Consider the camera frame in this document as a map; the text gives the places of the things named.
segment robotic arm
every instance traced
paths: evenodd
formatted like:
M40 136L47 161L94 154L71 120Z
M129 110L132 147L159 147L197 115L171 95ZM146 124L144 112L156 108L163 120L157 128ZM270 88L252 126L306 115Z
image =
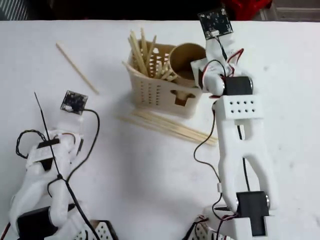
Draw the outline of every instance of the robotic arm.
M74 239L84 228L85 222L75 205L69 204L66 183L57 179L57 168L63 179L67 179L72 160L81 150L83 119L76 113L82 113L87 98L68 91L61 106L59 129L48 131L51 140L34 145L27 157L26 175L9 212L12 229L21 240ZM51 205L37 209L38 202L46 194L52 198ZM86 206L83 202L79 204L88 217Z
M279 205L278 191L264 141L263 108L259 95L253 94L251 78L237 67L243 51L225 60L220 41L212 38L207 40L207 58L191 63L197 86L218 98L212 105L220 150L218 191L226 206L206 207L203 215L208 218L209 229L219 229L221 235L235 240L279 240L272 215ZM242 140L237 132L239 125L244 126ZM235 177L243 158L256 173L260 191L236 191ZM214 239L213 235L212 231L207 239Z

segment plastic basket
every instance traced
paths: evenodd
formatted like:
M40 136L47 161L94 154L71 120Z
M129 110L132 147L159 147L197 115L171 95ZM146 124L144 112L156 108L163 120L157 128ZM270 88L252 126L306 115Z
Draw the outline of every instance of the plastic basket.
M164 65L174 45L155 44L149 63L149 74L154 76L156 65ZM197 87L186 87L162 79L151 78L138 71L138 64L130 53L126 66L133 92L133 102L137 107L150 108L156 111L190 118L202 94Z

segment bamboo stick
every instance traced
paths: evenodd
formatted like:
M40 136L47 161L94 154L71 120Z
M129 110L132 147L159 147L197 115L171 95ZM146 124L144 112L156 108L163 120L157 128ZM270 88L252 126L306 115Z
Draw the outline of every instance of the bamboo stick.
M65 53L59 43L55 44L65 59L71 64L73 69L80 75L80 77L85 81L86 84L98 95L99 91L93 86L93 84L87 79L87 77L80 71L80 69L76 66L76 64L71 60L71 58Z

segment circuit board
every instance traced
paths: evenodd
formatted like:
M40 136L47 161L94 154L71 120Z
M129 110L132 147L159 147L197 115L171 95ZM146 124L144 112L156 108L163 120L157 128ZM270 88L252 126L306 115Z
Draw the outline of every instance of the circuit board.
M233 33L226 9L218 8L213 11L198 13L202 30L206 40L213 39L213 32L219 31L219 36Z
M87 100L88 96L68 90L66 91L60 109L68 113L82 115Z

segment white table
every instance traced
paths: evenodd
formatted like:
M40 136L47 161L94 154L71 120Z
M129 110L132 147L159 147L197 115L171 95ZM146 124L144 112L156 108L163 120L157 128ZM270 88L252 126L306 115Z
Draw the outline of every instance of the white table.
M281 240L318 239L320 235L320 24L233 22L236 45L245 48L241 66L254 76L265 111L266 143L276 172L281 208ZM130 30L144 27L159 43L205 45L196 21L23 21L0 22L0 229L8 222L10 200L22 184L25 160L15 154L25 129L43 131L37 92L47 124L53 126L66 90L89 96L87 107L101 117L90 160L74 175L76 196L88 203L94 219L111 220L121 240L178 240L203 207L218 198L212 170L193 160L193 143L152 132L115 118L132 109L131 84L121 60L130 51ZM95 95L57 50L60 41L100 90ZM182 120L209 132L212 102L204 95L195 116ZM89 149L96 131L85 113ZM37 140L25 136L27 153ZM203 147L198 157L214 165L218 147ZM245 190L239 169L239 190ZM249 181L257 178L249 169ZM15 240L9 234L6 240Z

